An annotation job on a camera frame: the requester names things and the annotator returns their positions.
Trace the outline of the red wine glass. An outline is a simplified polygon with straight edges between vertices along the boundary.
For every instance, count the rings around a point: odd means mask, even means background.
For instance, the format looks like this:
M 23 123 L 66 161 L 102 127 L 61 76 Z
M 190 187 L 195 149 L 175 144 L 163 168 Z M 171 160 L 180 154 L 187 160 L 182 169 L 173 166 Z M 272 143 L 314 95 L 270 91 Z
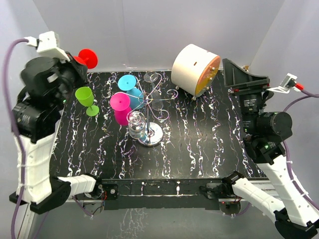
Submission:
M 77 63 L 87 66 L 88 69 L 94 69 L 98 65 L 97 54 L 88 48 L 82 49 L 78 55 L 73 58 Z

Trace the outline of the green wine glass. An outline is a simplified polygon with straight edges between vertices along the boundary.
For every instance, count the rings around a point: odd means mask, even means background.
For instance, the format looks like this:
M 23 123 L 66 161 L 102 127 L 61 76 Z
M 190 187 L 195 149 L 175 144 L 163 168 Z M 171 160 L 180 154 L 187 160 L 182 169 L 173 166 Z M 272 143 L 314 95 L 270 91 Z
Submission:
M 99 107 L 94 105 L 94 95 L 89 87 L 80 87 L 75 92 L 78 102 L 86 107 L 86 114 L 94 117 L 99 113 Z

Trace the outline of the pink wine glass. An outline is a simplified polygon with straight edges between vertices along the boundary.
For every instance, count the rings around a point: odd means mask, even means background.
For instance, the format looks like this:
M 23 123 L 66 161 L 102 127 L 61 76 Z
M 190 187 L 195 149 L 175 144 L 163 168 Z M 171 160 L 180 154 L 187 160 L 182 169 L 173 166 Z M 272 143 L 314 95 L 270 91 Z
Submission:
M 127 126 L 127 114 L 131 111 L 130 97 L 123 92 L 115 93 L 110 99 L 110 105 L 114 110 L 115 120 L 119 125 Z

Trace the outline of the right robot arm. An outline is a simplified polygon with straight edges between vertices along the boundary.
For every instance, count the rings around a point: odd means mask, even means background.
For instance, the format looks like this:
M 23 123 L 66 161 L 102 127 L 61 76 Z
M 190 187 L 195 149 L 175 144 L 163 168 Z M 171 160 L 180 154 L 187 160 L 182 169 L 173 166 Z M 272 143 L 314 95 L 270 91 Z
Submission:
M 239 98 L 243 139 L 247 155 L 266 174 L 277 192 L 273 197 L 249 182 L 239 172 L 223 178 L 222 192 L 241 197 L 259 209 L 286 239 L 311 239 L 319 229 L 319 208 L 308 196 L 292 170 L 285 140 L 292 136 L 292 118 L 286 112 L 265 112 L 275 93 L 303 91 L 296 76 L 288 74 L 271 88 L 267 76 L 248 73 L 229 59 L 223 59 L 224 84 Z

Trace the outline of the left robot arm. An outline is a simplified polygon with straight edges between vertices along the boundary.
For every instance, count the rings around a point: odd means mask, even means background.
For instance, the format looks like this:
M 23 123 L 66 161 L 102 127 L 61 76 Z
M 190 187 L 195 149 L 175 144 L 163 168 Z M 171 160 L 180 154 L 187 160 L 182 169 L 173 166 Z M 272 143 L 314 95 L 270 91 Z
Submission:
M 87 84 L 87 71 L 98 64 L 96 53 L 83 49 L 68 60 L 37 57 L 21 71 L 25 86 L 12 113 L 18 134 L 18 188 L 9 196 L 17 205 L 29 204 L 39 215 L 62 206 L 69 198 L 86 193 L 93 199 L 103 193 L 101 179 L 89 173 L 52 176 L 49 165 L 55 126 L 68 96 Z

